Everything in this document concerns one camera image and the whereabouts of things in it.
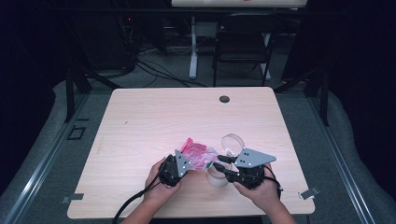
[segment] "pink plastic bag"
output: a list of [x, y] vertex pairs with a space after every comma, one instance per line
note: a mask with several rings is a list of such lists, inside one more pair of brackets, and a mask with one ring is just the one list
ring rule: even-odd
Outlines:
[[213, 161], [219, 161], [219, 154], [213, 147], [193, 143], [190, 138], [187, 139], [180, 152], [191, 162], [191, 170], [203, 171], [208, 169]]

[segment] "light wood tabletop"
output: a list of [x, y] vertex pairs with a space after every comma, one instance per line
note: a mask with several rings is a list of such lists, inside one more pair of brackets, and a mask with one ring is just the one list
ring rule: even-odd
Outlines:
[[172, 0], [173, 7], [305, 7], [306, 0]]
[[[222, 103], [220, 96], [230, 102]], [[123, 203], [144, 188], [151, 166], [175, 155], [190, 137], [225, 154], [221, 138], [239, 135], [246, 147], [276, 157], [272, 162], [282, 185], [281, 201], [292, 214], [311, 214], [312, 199], [274, 92], [254, 88], [163, 88], [113, 91], [72, 201], [70, 218], [114, 217]], [[142, 201], [133, 201], [126, 217]], [[257, 216], [264, 212], [232, 184], [212, 187], [206, 171], [189, 171], [182, 188], [156, 217]]]

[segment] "gray carpet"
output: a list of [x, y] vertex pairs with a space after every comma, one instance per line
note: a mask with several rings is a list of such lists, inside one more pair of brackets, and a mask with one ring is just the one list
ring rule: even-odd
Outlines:
[[[282, 36], [277, 41], [274, 52], [273, 62], [270, 66], [272, 75], [271, 81], [267, 86], [276, 87], [281, 84], [280, 77], [287, 59], [287, 55], [292, 44], [292, 36]], [[185, 49], [179, 49], [180, 52], [187, 52]], [[205, 86], [212, 85], [212, 70], [210, 45], [205, 46], [205, 42], [200, 47], [200, 57], [198, 61], [198, 77], [194, 82], [199, 82]], [[164, 71], [157, 64], [166, 68], [169, 72], [178, 78], [187, 81], [190, 67], [190, 53], [174, 53], [170, 50], [167, 56], [156, 50], [148, 51], [139, 56], [141, 61], [147, 62], [157, 69]], [[229, 74], [223, 67], [220, 71]], [[248, 74], [258, 77], [257, 71], [250, 71], [249, 67], [237, 67]], [[101, 72], [102, 75], [108, 76], [115, 72]], [[232, 74], [233, 77], [219, 81], [219, 84], [226, 86], [239, 85], [257, 85], [261, 84], [258, 80], [249, 80], [247, 82], [236, 79], [240, 77], [239, 73]], [[111, 78], [112, 81], [125, 88], [161, 88], [161, 87], [185, 87], [179, 81], [164, 79], [149, 75], [141, 68], [136, 69], [123, 77]], [[85, 128], [85, 132], [80, 140], [66, 140], [64, 136], [60, 143], [59, 154], [51, 165], [50, 170], [36, 193], [32, 203], [27, 206], [26, 213], [21, 218], [21, 223], [109, 223], [109, 220], [71, 220], [67, 217], [67, 203], [60, 203], [63, 196], [73, 193], [78, 183], [79, 176], [82, 172], [85, 160], [91, 149], [93, 138], [99, 127], [100, 120], [105, 112], [110, 91], [103, 84], [96, 80], [90, 80], [94, 91], [86, 99], [86, 103], [75, 117], [71, 124], [76, 127]], [[198, 84], [189, 84], [192, 87], [201, 87]], [[298, 158], [302, 165], [308, 186], [318, 187], [320, 194], [314, 200], [316, 211], [309, 216], [311, 223], [361, 223], [356, 209], [348, 196], [347, 189], [340, 177], [337, 168], [332, 159], [331, 146], [322, 131], [320, 121], [315, 118], [316, 111], [312, 110], [309, 100], [304, 98], [301, 89], [304, 84], [299, 84], [292, 88], [291, 91], [280, 93], [276, 96], [282, 114], [290, 132], [291, 140], [296, 149]], [[54, 89], [57, 93], [57, 101], [46, 126], [37, 138], [31, 153], [27, 157], [24, 165], [2, 195], [1, 221], [4, 222], [11, 211], [12, 206], [20, 197], [23, 188], [34, 173], [35, 168], [41, 162], [46, 153], [51, 150], [58, 133], [62, 130], [65, 118], [65, 90], [64, 83], [61, 83]], [[392, 223], [396, 220], [395, 202], [384, 192], [373, 180], [364, 164], [359, 160], [356, 148], [353, 144], [353, 133], [348, 123], [347, 115], [335, 96], [331, 94], [329, 104], [329, 129], [332, 131], [334, 138], [340, 147], [343, 156], [346, 159], [352, 175], [358, 183], [362, 196], [367, 202], [376, 223]], [[306, 216], [295, 216], [298, 223], [306, 223]], [[153, 220], [153, 223], [269, 223], [269, 220], [263, 219], [193, 219], [193, 220]]]

